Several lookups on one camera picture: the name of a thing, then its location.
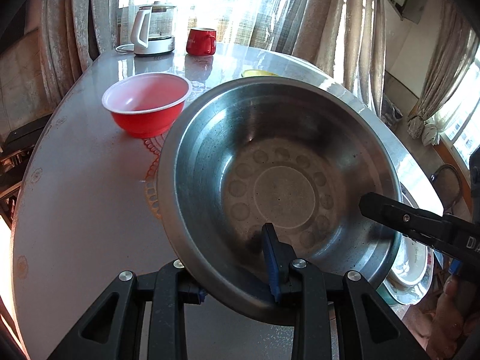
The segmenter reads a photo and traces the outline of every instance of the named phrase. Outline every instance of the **human hand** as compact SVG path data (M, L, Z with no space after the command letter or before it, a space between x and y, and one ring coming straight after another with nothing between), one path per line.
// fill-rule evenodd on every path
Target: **human hand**
M455 307L458 291L458 277L450 276L437 303L431 335L427 344L427 354L431 359L449 359L457 351L457 340L461 335L468 336L480 319L480 312L470 315L465 321Z

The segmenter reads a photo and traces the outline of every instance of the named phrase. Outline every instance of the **stainless steel bowl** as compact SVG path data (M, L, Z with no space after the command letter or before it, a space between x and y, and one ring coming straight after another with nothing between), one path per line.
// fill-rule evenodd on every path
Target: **stainless steel bowl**
M364 218L360 197L401 199L390 158L368 124L300 81L253 77L200 96L171 128L157 190L165 232L207 291L250 318L292 325L270 294L260 232L324 271L360 271L376 288L400 234Z

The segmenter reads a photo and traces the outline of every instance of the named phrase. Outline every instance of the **table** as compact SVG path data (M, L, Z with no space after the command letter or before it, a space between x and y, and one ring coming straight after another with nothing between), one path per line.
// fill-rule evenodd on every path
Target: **table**
M392 132L341 85L289 55L233 44L213 57L156 57L105 52L67 93L35 149L18 199L12 237L15 320L32 360L44 360L120 271L144 274L175 258L151 182L162 137L128 136L102 108L112 84L164 71L193 82L187 105L209 88L264 69L332 93L376 131L400 181L420 208L443 208L412 156ZM250 320L212 297L187 306L190 359L289 359L291 327Z

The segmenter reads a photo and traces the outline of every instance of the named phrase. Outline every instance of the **triangular cutout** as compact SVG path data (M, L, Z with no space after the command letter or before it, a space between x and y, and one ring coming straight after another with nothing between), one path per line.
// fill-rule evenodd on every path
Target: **triangular cutout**
M370 336L375 344L400 337L400 332L369 295L363 294L361 300L367 316Z
M110 329L112 326L113 315L117 308L119 300L118 293L113 293L103 304L102 308L90 320L82 331L82 337L87 340L105 344L109 340Z

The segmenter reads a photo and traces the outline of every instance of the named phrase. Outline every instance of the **red mug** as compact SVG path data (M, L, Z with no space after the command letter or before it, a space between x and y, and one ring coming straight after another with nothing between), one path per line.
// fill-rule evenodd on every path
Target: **red mug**
M187 52L193 56L212 56L217 49L217 31L212 28L190 29Z

